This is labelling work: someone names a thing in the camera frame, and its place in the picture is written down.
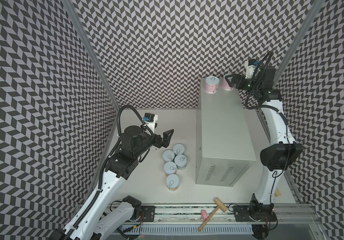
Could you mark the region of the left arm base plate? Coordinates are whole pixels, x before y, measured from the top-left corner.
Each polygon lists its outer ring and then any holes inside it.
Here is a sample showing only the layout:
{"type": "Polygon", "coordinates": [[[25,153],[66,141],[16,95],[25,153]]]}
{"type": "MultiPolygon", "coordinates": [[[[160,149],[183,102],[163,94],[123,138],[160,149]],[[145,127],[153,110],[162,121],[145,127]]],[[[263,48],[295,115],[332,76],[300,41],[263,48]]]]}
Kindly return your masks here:
{"type": "Polygon", "coordinates": [[[126,222],[153,222],[155,210],[155,206],[132,205],[129,202],[122,202],[107,215],[107,219],[119,225],[126,222]]]}

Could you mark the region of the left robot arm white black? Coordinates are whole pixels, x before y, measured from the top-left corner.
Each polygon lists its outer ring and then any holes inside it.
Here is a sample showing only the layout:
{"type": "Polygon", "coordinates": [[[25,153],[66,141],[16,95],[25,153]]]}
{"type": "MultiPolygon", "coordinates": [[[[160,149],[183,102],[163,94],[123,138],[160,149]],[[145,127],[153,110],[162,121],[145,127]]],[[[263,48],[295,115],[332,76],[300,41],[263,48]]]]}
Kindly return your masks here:
{"type": "Polygon", "coordinates": [[[118,140],[99,170],[97,185],[76,215],[62,229],[53,230],[51,240],[105,240],[118,232],[126,240],[132,239],[121,230],[129,220],[141,218],[141,201],[132,196],[125,197],[111,213],[104,215],[113,197],[128,180],[139,163],[143,162],[151,147],[167,148],[174,130],[163,135],[155,134],[158,116],[145,113],[141,116],[132,106],[122,106],[117,113],[118,140]],[[140,126],[121,128],[123,110],[132,110],[140,120],[140,126]]]}

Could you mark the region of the pink label can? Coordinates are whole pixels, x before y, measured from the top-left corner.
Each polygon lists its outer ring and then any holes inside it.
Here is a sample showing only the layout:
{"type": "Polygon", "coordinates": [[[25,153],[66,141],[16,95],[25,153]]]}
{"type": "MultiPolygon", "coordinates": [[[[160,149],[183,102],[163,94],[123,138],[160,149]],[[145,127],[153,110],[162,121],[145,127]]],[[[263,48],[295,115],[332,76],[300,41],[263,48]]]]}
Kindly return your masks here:
{"type": "Polygon", "coordinates": [[[227,82],[226,79],[223,79],[222,81],[222,89],[225,91],[232,91],[234,87],[230,87],[229,83],[227,82]]]}
{"type": "Polygon", "coordinates": [[[215,76],[209,76],[205,78],[205,92],[208,94],[214,94],[218,91],[220,79],[215,76]]]}

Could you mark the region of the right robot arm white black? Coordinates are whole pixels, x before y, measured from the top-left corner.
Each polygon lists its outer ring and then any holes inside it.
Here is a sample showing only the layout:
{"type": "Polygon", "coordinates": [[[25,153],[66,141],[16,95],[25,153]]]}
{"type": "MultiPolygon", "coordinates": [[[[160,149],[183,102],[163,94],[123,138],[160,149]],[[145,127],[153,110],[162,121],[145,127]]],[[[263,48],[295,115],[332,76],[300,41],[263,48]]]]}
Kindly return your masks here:
{"type": "Polygon", "coordinates": [[[273,86],[276,69],[270,65],[272,57],[273,52],[270,51],[260,60],[248,60],[245,75],[225,76],[231,88],[246,93],[246,109],[262,110],[270,134],[269,147],[260,152],[262,176],[248,207],[249,218],[255,222],[274,217],[273,195],[278,182],[304,150],[290,131],[281,92],[273,86]]]}

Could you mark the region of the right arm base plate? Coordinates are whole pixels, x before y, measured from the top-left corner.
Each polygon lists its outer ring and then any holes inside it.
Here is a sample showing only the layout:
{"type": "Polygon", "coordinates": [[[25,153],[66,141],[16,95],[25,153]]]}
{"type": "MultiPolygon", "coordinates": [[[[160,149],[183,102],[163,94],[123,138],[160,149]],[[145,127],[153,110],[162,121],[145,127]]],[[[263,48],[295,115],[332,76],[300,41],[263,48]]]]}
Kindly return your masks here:
{"type": "Polygon", "coordinates": [[[275,222],[277,216],[271,205],[250,207],[245,205],[234,205],[231,210],[237,222],[275,222]]]}

